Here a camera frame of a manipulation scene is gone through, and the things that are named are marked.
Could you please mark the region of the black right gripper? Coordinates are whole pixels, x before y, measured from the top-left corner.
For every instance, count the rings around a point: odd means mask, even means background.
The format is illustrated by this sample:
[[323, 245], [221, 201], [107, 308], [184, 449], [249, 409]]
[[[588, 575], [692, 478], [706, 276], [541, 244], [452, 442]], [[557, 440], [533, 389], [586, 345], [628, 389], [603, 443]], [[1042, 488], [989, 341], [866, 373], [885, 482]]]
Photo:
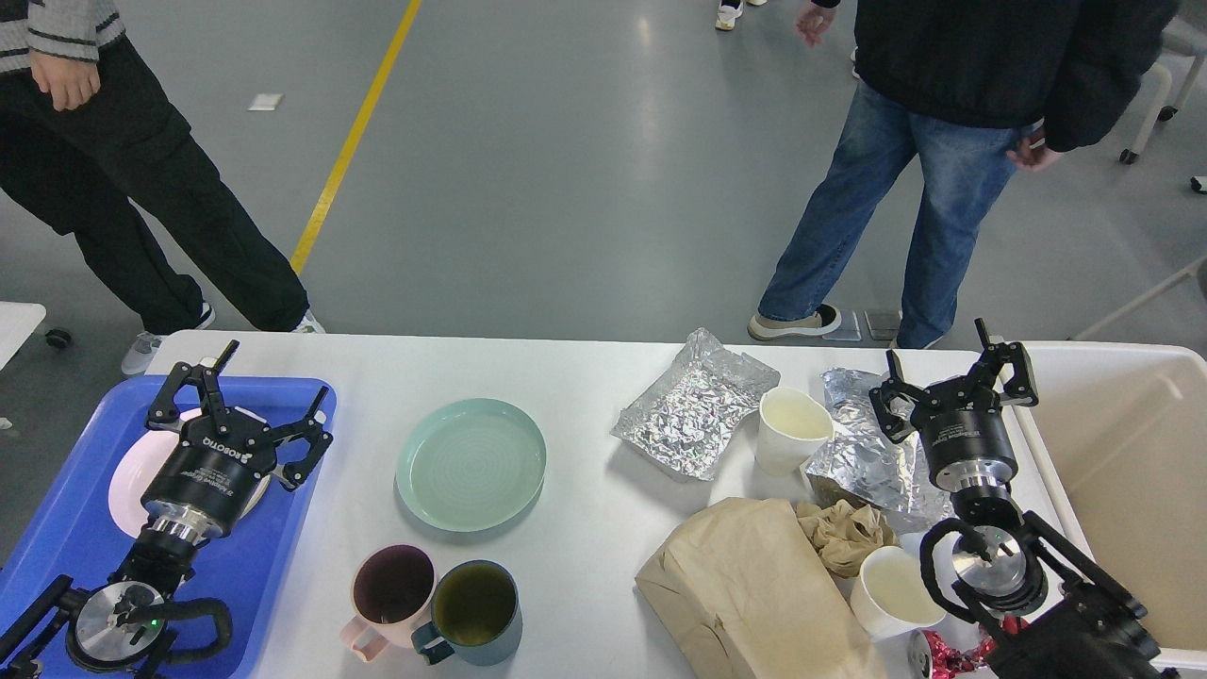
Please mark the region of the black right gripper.
[[[945, 491], [1008, 486], [1018, 474], [1018, 461], [1001, 409], [1039, 403], [1024, 345], [992, 339], [984, 318], [975, 326], [982, 352], [966, 377], [922, 390], [902, 377], [900, 357], [887, 351], [887, 377], [869, 391], [881, 434], [900, 444], [919, 431], [931, 482]], [[896, 403], [915, 406], [912, 422], [893, 411]]]

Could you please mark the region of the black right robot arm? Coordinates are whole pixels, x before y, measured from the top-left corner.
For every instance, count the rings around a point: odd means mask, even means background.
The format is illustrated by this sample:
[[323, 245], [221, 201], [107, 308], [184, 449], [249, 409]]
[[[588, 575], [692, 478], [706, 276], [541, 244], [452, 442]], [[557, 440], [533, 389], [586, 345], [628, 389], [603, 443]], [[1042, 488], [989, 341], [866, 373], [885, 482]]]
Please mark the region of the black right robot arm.
[[1034, 406], [1030, 353], [982, 343], [968, 373], [919, 387], [886, 355], [888, 373], [869, 399], [888, 441], [919, 434], [931, 482], [946, 491], [951, 519], [925, 534], [921, 579], [954, 617], [993, 640], [984, 660], [1001, 678], [1177, 678], [1156, 668], [1160, 649], [1143, 626], [1145, 605], [1090, 555], [1011, 498], [1018, 460], [1007, 406]]

